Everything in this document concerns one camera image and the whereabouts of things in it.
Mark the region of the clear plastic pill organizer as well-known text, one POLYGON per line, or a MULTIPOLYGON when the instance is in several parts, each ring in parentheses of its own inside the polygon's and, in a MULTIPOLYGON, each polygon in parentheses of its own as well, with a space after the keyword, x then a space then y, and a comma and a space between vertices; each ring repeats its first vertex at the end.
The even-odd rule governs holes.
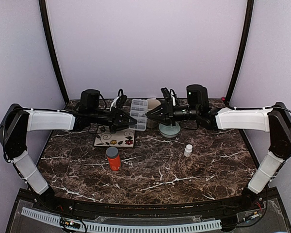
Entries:
POLYGON ((147 127, 147 107, 148 101, 142 99, 132 99, 130 106, 129 115, 134 118, 137 122, 130 125, 129 128, 135 131, 144 132, 147 127))

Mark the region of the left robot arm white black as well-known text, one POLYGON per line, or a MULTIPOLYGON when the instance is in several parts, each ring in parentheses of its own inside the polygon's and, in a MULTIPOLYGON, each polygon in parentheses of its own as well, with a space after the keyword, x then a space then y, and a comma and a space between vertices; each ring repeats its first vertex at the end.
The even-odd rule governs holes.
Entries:
POLYGON ((12 163, 33 191, 41 195, 39 202, 49 212, 57 210, 59 202, 50 194, 52 188, 29 156, 27 133, 44 130, 81 131, 91 124, 106 126, 110 133, 115 133, 137 123, 122 110, 127 100, 122 89, 109 109, 99 108, 101 98, 100 91, 96 89, 84 90, 74 111, 24 108, 12 104, 0 124, 0 144, 5 161, 12 163))

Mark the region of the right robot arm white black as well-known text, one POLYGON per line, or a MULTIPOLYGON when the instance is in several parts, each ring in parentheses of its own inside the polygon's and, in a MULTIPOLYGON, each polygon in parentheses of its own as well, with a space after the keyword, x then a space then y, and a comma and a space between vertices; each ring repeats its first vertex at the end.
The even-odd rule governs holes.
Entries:
POLYGON ((260 108, 222 107, 211 108, 208 91, 199 84, 186 87, 187 104, 180 105, 173 91, 161 89, 164 102, 147 112, 146 116, 160 124, 175 125, 178 121, 194 120, 207 130, 256 130, 270 134, 267 155, 249 181, 247 190, 238 199, 238 207, 249 210, 268 182, 291 157, 291 110, 282 102, 260 108))

